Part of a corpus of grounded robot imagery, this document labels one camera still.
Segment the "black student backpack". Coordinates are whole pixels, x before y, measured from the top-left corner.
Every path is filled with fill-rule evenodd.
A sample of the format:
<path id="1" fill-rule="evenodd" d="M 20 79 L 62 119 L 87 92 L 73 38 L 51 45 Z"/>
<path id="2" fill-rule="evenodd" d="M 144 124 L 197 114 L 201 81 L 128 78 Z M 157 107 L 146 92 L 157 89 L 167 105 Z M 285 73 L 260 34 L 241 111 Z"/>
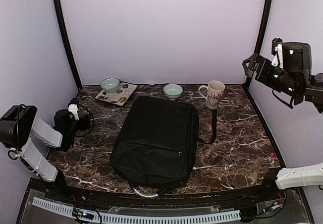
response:
<path id="1" fill-rule="evenodd" d="M 190 103 L 140 96 L 114 144 L 110 164 L 143 198 L 183 187 L 196 159 L 199 115 Z"/>

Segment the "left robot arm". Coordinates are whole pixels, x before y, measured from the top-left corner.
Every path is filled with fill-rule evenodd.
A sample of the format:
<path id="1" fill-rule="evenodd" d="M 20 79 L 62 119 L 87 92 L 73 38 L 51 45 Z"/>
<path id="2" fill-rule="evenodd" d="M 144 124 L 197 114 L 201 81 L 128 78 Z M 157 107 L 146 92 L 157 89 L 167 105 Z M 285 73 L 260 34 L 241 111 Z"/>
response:
<path id="1" fill-rule="evenodd" d="M 94 127 L 94 116 L 78 103 L 69 104 L 54 115 L 52 127 L 39 115 L 33 105 L 14 105 L 1 117 L 1 143 L 8 148 L 12 160 L 20 159 L 43 181 L 53 184 L 51 193 L 60 201 L 71 198 L 71 190 L 65 186 L 65 176 L 52 165 L 36 146 L 67 152 L 75 138 L 89 135 Z"/>

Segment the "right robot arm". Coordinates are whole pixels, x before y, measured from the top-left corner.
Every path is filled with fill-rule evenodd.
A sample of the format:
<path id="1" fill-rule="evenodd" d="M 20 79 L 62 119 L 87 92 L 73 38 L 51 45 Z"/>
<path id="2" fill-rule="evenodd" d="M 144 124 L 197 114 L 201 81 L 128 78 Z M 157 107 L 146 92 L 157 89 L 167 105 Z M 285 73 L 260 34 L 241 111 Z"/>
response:
<path id="1" fill-rule="evenodd" d="M 245 75 L 272 89 L 272 94 L 285 93 L 289 102 L 278 100 L 289 108 L 308 101 L 322 113 L 322 73 L 311 73 L 311 47 L 308 43 L 272 40 L 273 60 L 253 54 L 242 62 Z M 278 190 L 295 187 L 322 187 L 322 163 L 270 169 L 258 188 L 258 197 L 268 201 Z"/>

